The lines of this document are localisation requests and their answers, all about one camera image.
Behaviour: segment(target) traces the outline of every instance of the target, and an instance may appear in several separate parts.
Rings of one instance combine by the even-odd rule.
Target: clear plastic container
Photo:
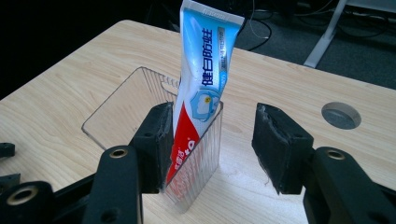
[[[128,145],[155,105],[174,102],[178,81],[145,67],[137,68],[84,122],[82,131],[102,149]],[[220,102],[214,120],[162,195],[186,212],[219,165]]]

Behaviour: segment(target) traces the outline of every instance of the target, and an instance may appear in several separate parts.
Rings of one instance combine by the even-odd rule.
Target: wooden table
[[[10,94],[0,103],[0,142],[14,143],[17,154],[0,160],[0,175],[21,173],[22,182],[58,190],[94,173],[103,151],[83,122],[139,66],[178,79],[180,52],[178,33],[121,21]],[[289,114],[315,148],[343,149],[375,182],[396,189],[396,91],[235,49],[222,101],[218,170],[183,215],[144,195],[146,223],[307,222],[303,197],[278,196],[251,147],[258,102]],[[327,123],[321,108],[329,102],[353,106],[361,125]]]

